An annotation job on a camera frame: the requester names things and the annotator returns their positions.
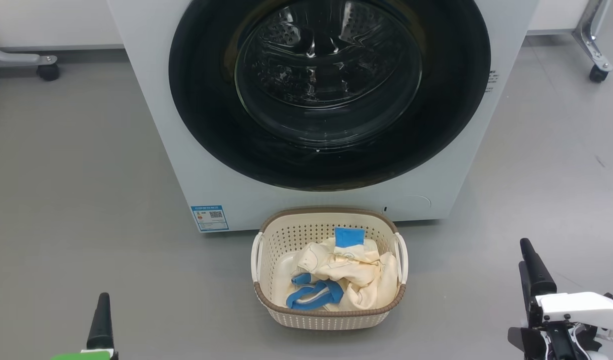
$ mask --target washing machine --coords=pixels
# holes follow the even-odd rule
[[[204,233],[300,207],[448,217],[537,0],[108,4]]]

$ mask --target basket handle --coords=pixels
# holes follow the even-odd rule
[[[258,282],[258,276],[260,273],[260,255],[263,250],[263,232],[260,231],[253,240],[253,246],[251,248],[251,278],[254,283]]]
[[[409,253],[407,252],[405,239],[399,232],[395,233],[395,259],[400,264],[398,269],[400,284],[407,284],[407,278],[409,277]]]

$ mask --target beige plastic basket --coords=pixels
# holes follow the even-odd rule
[[[380,309],[340,312],[294,310],[277,305],[281,303],[278,299],[283,299],[286,292],[285,288],[274,286],[277,278],[282,276],[277,269],[281,268],[283,256],[300,251],[310,242],[333,237],[336,227],[364,229],[365,236],[377,243],[381,255],[388,251],[393,253],[400,265],[399,289],[395,299]],[[307,208],[282,211],[265,221],[251,249],[251,277],[255,293],[270,316],[289,328],[356,330],[376,326],[402,300],[408,274],[409,255],[398,228],[388,218],[369,210]]]

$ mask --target black round door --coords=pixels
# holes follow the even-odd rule
[[[190,133],[225,165],[278,187],[343,191],[449,145],[490,63],[473,0],[193,0],[169,82]]]

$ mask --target white cloth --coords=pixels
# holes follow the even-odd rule
[[[310,273],[313,283],[333,280],[340,284],[344,295],[339,305],[324,307],[330,312],[382,308],[395,299],[398,291],[398,261],[390,252],[380,256],[372,239],[364,239],[364,246],[346,248],[338,248],[333,237],[309,243],[293,258],[293,269],[293,277]]]

